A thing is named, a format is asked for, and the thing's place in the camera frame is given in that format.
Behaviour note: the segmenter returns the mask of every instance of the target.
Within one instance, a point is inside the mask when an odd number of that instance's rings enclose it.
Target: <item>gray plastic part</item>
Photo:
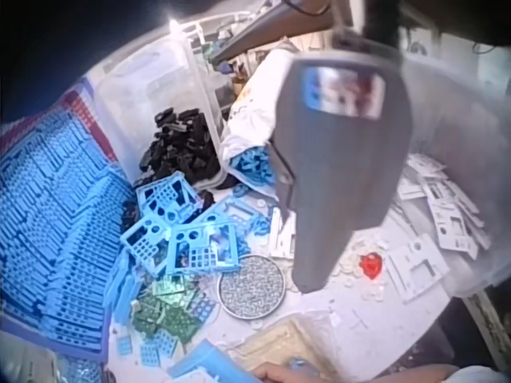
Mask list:
[[[307,107],[307,68],[375,74],[385,82],[377,120]],[[269,144],[283,218],[295,211],[293,281],[308,293],[327,283],[355,230],[383,221],[395,193],[412,133],[406,87],[396,64],[362,53],[299,55],[283,83]]]

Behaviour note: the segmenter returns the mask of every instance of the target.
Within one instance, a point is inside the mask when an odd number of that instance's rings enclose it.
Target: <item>black plastic part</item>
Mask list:
[[[189,109],[189,110],[185,110],[184,112],[179,113],[177,118],[178,118],[178,120],[186,120],[189,117],[196,116],[197,114],[199,114],[199,109],[198,108]]]
[[[173,113],[174,113],[174,108],[168,108],[168,109],[164,110],[163,112],[156,114],[154,116],[154,122],[156,122],[156,125],[158,125],[162,120],[164,120],[165,118],[167,118],[168,116],[170,116]]]
[[[149,169],[149,162],[151,161],[151,148],[149,148],[142,156],[141,162],[138,164],[139,168],[143,172],[147,172]]]
[[[241,181],[238,180],[236,177],[234,177],[232,174],[227,174],[227,177],[225,177],[224,182],[222,184],[218,185],[215,189],[216,190],[225,190],[225,189],[233,188],[240,182]]]
[[[199,109],[189,109],[177,116],[173,108],[158,113],[154,120],[161,129],[154,134],[155,140],[140,162],[141,171],[152,170],[136,182],[136,186],[148,184],[170,176],[176,171],[194,184],[211,179],[220,170],[215,148],[208,131],[206,118]]]

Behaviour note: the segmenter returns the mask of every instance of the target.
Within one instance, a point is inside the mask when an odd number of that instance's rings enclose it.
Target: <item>label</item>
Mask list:
[[[472,251],[465,220],[457,206],[451,202],[428,199],[434,226],[437,229],[438,243],[442,249]]]
[[[377,74],[320,66],[307,68],[303,81],[303,101],[311,109],[368,120],[382,114],[385,81]]]

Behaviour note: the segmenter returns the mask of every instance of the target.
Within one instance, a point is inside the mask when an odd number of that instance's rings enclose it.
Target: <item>pile of plastic parts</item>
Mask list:
[[[208,124],[199,109],[175,113],[169,108],[154,117],[160,129],[156,140],[142,157],[140,169],[152,175],[140,180],[147,184],[170,176],[175,171],[184,173],[184,178],[194,184],[211,179],[220,170],[215,147],[208,131]]]
[[[105,360],[103,291],[132,187],[72,108],[55,107],[2,135],[2,329]]]
[[[216,307],[200,291],[200,278],[238,270],[239,257],[251,251],[247,235],[267,234],[270,224],[234,196],[213,203],[205,192],[203,202],[181,172],[140,186],[136,194],[136,202],[124,203],[124,247],[103,306],[113,308],[116,323],[132,323],[143,334],[142,365],[156,367],[177,342],[188,344]],[[133,351],[127,337],[117,339],[120,355]]]
[[[231,167],[241,172],[249,184],[254,186],[275,186],[275,173],[270,166],[267,149],[254,147],[245,150],[230,161]]]

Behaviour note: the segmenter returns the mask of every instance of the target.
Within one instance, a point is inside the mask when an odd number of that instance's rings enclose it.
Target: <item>blue plastic grid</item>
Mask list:
[[[133,346],[129,335],[117,338],[117,354],[125,357],[126,355],[131,355],[132,352]]]
[[[181,172],[138,188],[137,201],[143,216],[155,213],[170,227],[183,223],[202,207],[199,196]]]
[[[160,355],[153,342],[141,344],[141,364],[146,367],[160,367]]]
[[[197,296],[190,303],[188,311],[191,315],[199,319],[200,322],[204,324],[215,309],[215,306],[215,301],[206,298],[205,296]]]
[[[160,355],[171,357],[176,350],[178,338],[173,337],[165,329],[159,329],[154,335],[154,342]]]
[[[157,277],[165,268],[165,262],[155,257],[166,251],[169,237],[168,224],[158,215],[149,213],[121,236],[121,242],[149,274]]]
[[[259,211],[230,195],[213,204],[193,222],[214,223],[232,221],[236,224],[238,236],[244,237],[253,229],[254,224],[262,217],[263,215]]]
[[[188,223],[172,228],[166,274],[236,270],[240,262],[232,223]]]

